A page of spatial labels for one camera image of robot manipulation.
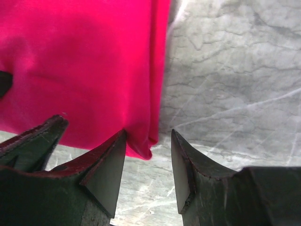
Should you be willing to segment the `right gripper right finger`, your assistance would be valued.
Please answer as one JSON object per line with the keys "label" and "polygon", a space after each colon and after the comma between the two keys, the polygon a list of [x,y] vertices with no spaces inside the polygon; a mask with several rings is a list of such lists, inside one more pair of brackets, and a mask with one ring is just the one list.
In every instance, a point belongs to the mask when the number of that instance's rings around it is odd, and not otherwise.
{"label": "right gripper right finger", "polygon": [[176,130],[171,132],[171,157],[185,226],[300,225],[300,167],[234,171],[202,154]]}

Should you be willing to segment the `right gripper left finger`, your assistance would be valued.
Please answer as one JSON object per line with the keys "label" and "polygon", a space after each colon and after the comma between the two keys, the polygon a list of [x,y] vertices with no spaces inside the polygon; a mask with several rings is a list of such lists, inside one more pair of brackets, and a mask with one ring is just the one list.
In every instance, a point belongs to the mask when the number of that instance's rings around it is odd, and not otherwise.
{"label": "right gripper left finger", "polygon": [[93,150],[46,170],[68,126],[55,115],[0,145],[3,226],[107,226],[114,218],[126,154],[121,130]]}

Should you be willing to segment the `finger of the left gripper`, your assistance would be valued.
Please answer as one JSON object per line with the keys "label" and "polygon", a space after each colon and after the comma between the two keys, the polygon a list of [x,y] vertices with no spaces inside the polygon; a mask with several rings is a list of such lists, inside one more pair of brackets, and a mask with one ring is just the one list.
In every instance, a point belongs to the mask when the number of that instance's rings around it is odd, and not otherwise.
{"label": "finger of the left gripper", "polygon": [[0,71],[0,98],[3,98],[5,94],[10,90],[13,84],[13,75]]}

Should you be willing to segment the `magenta t-shirt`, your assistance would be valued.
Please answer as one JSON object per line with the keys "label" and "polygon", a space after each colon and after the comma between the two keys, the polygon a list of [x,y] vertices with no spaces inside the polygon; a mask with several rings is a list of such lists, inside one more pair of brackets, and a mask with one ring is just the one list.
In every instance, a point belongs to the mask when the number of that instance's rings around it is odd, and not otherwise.
{"label": "magenta t-shirt", "polygon": [[59,114],[60,144],[93,149],[121,129],[127,155],[158,141],[168,0],[3,0],[0,69],[13,85],[0,129],[21,133]]}

